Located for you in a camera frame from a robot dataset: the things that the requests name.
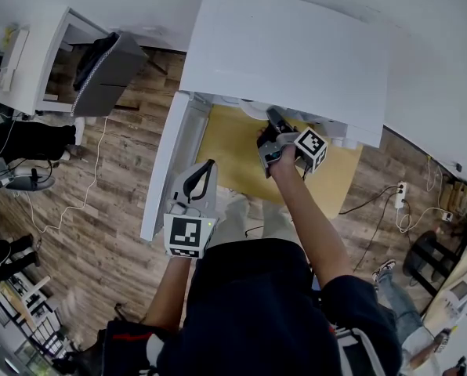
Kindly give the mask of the person's right hand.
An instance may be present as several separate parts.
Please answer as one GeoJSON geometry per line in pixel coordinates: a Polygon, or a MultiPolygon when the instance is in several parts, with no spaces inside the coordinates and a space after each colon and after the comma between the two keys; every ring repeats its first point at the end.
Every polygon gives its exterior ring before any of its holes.
{"type": "Polygon", "coordinates": [[[295,169],[295,145],[286,145],[280,151],[280,157],[270,164],[270,174],[275,177],[278,172],[295,169]]]}

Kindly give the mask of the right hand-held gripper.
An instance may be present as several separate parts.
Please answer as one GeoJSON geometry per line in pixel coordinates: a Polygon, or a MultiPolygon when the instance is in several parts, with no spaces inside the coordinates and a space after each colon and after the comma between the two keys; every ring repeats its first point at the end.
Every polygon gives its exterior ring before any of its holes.
{"type": "Polygon", "coordinates": [[[303,131],[284,120],[276,107],[266,111],[270,125],[258,137],[256,144],[266,178],[270,178],[270,164],[280,157],[286,145],[295,145],[295,165],[303,170],[303,178],[314,173],[326,158],[328,143],[312,128],[303,131]]]}

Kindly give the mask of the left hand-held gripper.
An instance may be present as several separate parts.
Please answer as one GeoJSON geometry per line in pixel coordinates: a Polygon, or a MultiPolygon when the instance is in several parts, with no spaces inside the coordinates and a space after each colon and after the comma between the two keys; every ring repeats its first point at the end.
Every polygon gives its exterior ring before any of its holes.
{"type": "Polygon", "coordinates": [[[172,257],[201,259],[219,222],[218,167],[214,160],[181,173],[171,187],[164,213],[165,251],[172,257]]]}

